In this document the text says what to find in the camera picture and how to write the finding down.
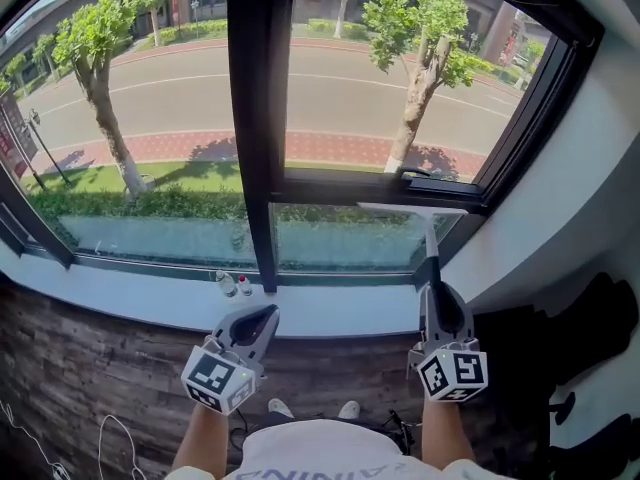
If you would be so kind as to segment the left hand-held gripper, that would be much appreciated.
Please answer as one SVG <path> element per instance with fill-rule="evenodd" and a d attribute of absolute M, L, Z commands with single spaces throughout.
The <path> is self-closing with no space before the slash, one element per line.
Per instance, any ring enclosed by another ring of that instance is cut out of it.
<path fill-rule="evenodd" d="M 273 304 L 239 309 L 225 316 L 202 346 L 194 346 L 181 374 L 195 402 L 230 415 L 253 396 L 264 377 L 260 363 L 279 325 Z"/>

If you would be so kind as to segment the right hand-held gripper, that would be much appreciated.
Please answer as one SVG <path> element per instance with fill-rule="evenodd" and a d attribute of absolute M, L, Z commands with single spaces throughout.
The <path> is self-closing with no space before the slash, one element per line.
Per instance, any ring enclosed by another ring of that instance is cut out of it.
<path fill-rule="evenodd" d="M 433 290 L 427 283 L 419 293 L 419 329 L 423 339 L 436 330 Z M 431 402 L 463 403 L 488 386 L 487 354 L 474 336 L 473 316 L 461 296 L 441 283 L 441 329 L 454 338 L 439 348 L 418 342 L 408 351 L 406 377 L 415 371 Z"/>

